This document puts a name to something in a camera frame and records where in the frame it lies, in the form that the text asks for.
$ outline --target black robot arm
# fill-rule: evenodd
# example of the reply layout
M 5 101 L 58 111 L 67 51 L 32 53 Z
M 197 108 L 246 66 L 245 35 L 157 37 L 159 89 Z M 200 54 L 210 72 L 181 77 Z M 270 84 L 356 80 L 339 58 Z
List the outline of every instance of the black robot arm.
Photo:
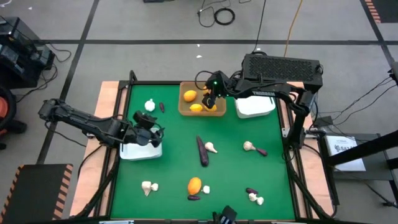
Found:
M 145 146 L 149 142 L 157 147 L 163 137 L 163 128 L 159 127 L 155 132 L 150 130 L 156 124 L 156 118 L 140 111 L 134 113 L 136 124 L 133 125 L 130 121 L 117 119 L 117 116 L 98 118 L 72 108 L 63 100 L 51 99 L 44 101 L 39 116 L 48 122 L 63 121 L 70 124 L 82 130 L 83 134 L 94 135 L 100 143 L 109 147 L 127 143 Z
M 235 99 L 249 96 L 269 96 L 282 99 L 296 115 L 294 124 L 287 135 L 287 144 L 293 148 L 300 149 L 302 147 L 305 138 L 303 125 L 305 118 L 310 114 L 315 92 L 297 88 L 288 83 L 253 82 L 234 76 L 229 78 L 221 71 L 211 73 L 205 85 L 210 92 L 204 94 L 202 103 L 208 108 L 214 106 L 216 98 L 225 98 L 226 96 L 232 96 Z M 290 92 L 297 93 L 296 102 L 290 98 Z

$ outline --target floor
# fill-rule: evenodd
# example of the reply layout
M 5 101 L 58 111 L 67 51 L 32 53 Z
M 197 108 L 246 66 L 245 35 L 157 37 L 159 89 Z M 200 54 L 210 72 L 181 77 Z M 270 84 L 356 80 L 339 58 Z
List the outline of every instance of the floor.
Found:
M 18 104 L 17 119 L 29 127 L 24 134 L 2 139 L 8 149 L 0 152 L 0 198 L 6 198 L 20 164 L 72 163 L 78 167 L 82 161 L 81 146 L 58 135 L 46 138 L 44 122 L 37 116 L 43 100 L 62 97 L 70 105 L 94 113 L 101 82 L 126 80 L 132 69 L 139 80 L 192 80 L 200 70 L 230 74 L 239 69 L 244 54 L 254 48 L 263 1 L 231 2 L 236 20 L 230 26 L 215 24 L 211 28 L 198 23 L 201 0 L 160 4 L 141 0 L 14 0 L 0 8 L 2 16 L 19 16 L 41 39 L 73 53 L 67 62 L 56 63 L 58 78 L 47 89 Z M 342 110 L 385 79 L 389 64 L 398 58 L 398 24 L 375 23 L 366 2 L 370 0 L 305 0 L 302 5 L 287 56 L 317 59 L 323 64 L 320 111 Z M 267 1 L 258 48 L 283 56 L 298 4 L 298 0 Z M 227 17 L 220 14 L 220 20 Z M 204 24 L 212 22 L 208 11 L 201 19 Z M 378 88 L 339 120 L 371 103 L 389 86 L 392 83 Z M 339 125 L 340 129 L 347 133 L 395 131 L 396 94 L 398 89 L 392 88 L 374 105 Z M 86 142 L 79 130 L 66 124 L 58 124 L 57 131 Z M 398 156 L 397 150 L 388 153 Z M 387 182 L 370 184 L 394 199 Z M 395 223 L 398 219 L 397 210 L 382 207 L 380 199 L 363 184 L 338 180 L 336 185 L 341 202 L 336 217 L 340 220 Z M 64 217 L 68 216 L 75 186 L 76 175 Z

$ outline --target green table surface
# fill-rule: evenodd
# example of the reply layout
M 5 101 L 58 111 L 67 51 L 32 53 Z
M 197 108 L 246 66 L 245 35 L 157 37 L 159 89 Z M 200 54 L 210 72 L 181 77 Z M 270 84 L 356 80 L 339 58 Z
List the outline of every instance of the green table surface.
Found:
M 144 161 L 122 160 L 116 180 L 111 218 L 130 219 L 212 219 L 229 205 L 238 220 L 294 219 L 287 171 L 281 154 L 282 138 L 277 110 L 267 116 L 240 119 L 233 98 L 227 98 L 227 112 L 222 117 L 182 116 L 178 112 L 179 85 L 134 85 L 127 118 L 135 111 L 145 111 L 144 103 L 153 99 L 152 116 L 165 128 L 163 155 Z M 159 109 L 163 102 L 165 113 Z M 196 136 L 212 142 L 217 154 L 208 153 L 209 166 L 200 164 Z M 243 150 L 251 141 L 268 151 L 267 157 Z M 199 177 L 210 186 L 210 194 L 200 192 L 201 200 L 187 200 L 187 185 Z M 142 181 L 159 184 L 148 197 Z M 258 190 L 264 198 L 259 206 L 248 199 L 246 187 Z

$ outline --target white container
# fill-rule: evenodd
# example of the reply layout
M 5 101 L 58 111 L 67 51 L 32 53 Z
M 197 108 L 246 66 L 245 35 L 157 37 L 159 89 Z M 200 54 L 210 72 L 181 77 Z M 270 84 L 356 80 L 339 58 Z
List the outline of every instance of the white container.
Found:
M 250 96 L 235 99 L 236 112 L 239 118 L 254 118 L 264 116 L 275 109 L 275 101 L 266 96 Z
M 157 128 L 151 128 L 151 131 L 155 132 Z M 162 156 L 162 143 L 157 147 L 154 147 L 151 143 L 146 146 L 140 146 L 138 144 L 122 144 L 120 145 L 120 158 L 127 159 L 130 161 L 138 161 L 144 159 L 155 159 Z

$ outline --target small purple object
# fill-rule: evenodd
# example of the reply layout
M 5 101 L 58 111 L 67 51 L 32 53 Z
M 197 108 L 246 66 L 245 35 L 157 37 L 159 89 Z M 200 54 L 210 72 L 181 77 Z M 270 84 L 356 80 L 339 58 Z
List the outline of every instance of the small purple object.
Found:
M 265 150 L 263 150 L 263 149 L 256 149 L 257 150 L 257 152 L 259 152 L 261 155 L 263 155 L 263 156 L 268 156 L 268 152 L 267 151 L 265 151 Z
M 198 196 L 193 196 L 193 195 L 188 196 L 188 200 L 199 200 L 199 199 L 200 199 L 200 197 L 198 197 Z
M 250 194 L 250 193 L 258 194 L 258 193 L 259 193 L 257 190 L 251 189 L 251 188 L 249 188 L 249 187 L 246 189 L 246 192 L 247 192 L 248 194 Z
M 164 113 L 164 104 L 163 103 L 159 103 L 159 107 L 160 107 L 161 112 Z

